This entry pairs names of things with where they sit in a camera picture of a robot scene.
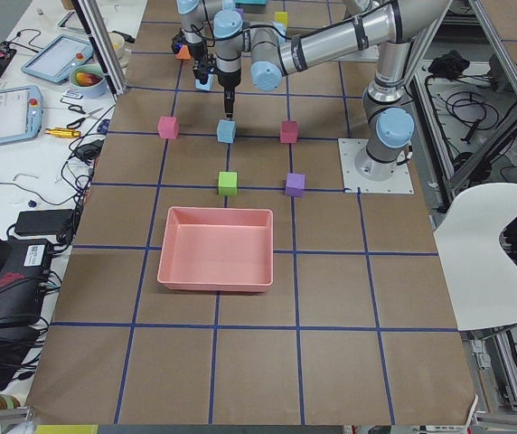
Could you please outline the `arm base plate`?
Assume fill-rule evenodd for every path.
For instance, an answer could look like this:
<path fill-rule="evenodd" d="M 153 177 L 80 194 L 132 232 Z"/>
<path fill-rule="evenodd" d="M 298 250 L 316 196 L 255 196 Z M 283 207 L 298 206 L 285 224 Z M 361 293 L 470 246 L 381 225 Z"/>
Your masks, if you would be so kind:
<path fill-rule="evenodd" d="M 368 140 L 339 138 L 339 157 L 345 193 L 414 194 L 409 161 L 403 149 L 384 164 L 367 153 Z"/>

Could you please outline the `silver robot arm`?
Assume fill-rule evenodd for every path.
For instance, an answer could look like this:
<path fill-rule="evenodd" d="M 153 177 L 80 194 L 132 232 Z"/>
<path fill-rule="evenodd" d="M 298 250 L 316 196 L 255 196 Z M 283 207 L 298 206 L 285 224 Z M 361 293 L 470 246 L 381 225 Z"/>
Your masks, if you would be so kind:
<path fill-rule="evenodd" d="M 213 19 L 216 73 L 223 87 L 226 119 L 233 118 L 240 83 L 240 54 L 251 54 L 251 78 L 262 91 L 276 89 L 285 76 L 303 72 L 372 45 L 379 47 L 375 77 L 364 93 L 369 104 L 399 103 L 412 39 L 445 14 L 447 1 L 388 1 L 365 14 L 281 42 L 272 24 L 248 24 L 235 10 Z"/>
<path fill-rule="evenodd" d="M 208 53 L 208 41 L 219 38 L 215 15 L 222 10 L 234 10 L 230 0 L 178 0 L 178 14 L 182 22 L 183 41 L 193 58 L 193 73 L 201 85 L 206 85 L 211 74 L 212 60 Z"/>

